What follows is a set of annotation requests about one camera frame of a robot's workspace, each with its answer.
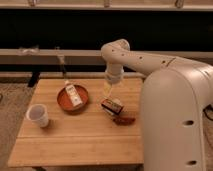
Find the orange bowl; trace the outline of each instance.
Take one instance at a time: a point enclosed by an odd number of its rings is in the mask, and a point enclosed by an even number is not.
[[[81,105],[78,105],[75,107],[73,106],[65,88],[63,88],[58,93],[57,102],[58,102],[59,106],[67,112],[75,111],[75,110],[78,110],[78,109],[84,107],[89,99],[88,92],[84,87],[82,87],[80,85],[74,85],[74,86],[75,86],[79,96],[81,97],[81,100],[83,101],[83,103]]]

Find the table top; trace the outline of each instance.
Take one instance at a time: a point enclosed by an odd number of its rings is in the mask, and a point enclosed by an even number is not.
[[[89,102],[73,115],[57,104],[63,79],[41,79],[30,104],[47,106],[50,124],[39,128],[23,120],[10,155],[9,167],[143,163],[139,96],[141,79],[124,79],[113,95],[124,104],[122,116],[135,117],[130,126],[116,125],[101,107],[103,79],[72,79],[85,87]]]

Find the white cup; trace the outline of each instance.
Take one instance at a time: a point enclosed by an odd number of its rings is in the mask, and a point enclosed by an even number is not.
[[[29,107],[26,118],[40,127],[46,127],[49,123],[47,108],[43,104],[34,104]]]

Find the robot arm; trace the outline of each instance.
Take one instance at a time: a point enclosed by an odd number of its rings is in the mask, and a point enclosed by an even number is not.
[[[205,171],[202,111],[213,102],[213,67],[129,49],[121,39],[101,53],[109,83],[122,79],[123,66],[147,76],[140,99],[145,171]]]

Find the chocolate bar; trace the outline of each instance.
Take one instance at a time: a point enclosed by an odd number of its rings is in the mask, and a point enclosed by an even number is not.
[[[110,99],[105,99],[102,103],[101,106],[103,108],[106,108],[107,110],[109,110],[110,112],[119,115],[119,113],[122,111],[123,106],[115,103],[114,101],[110,100]]]

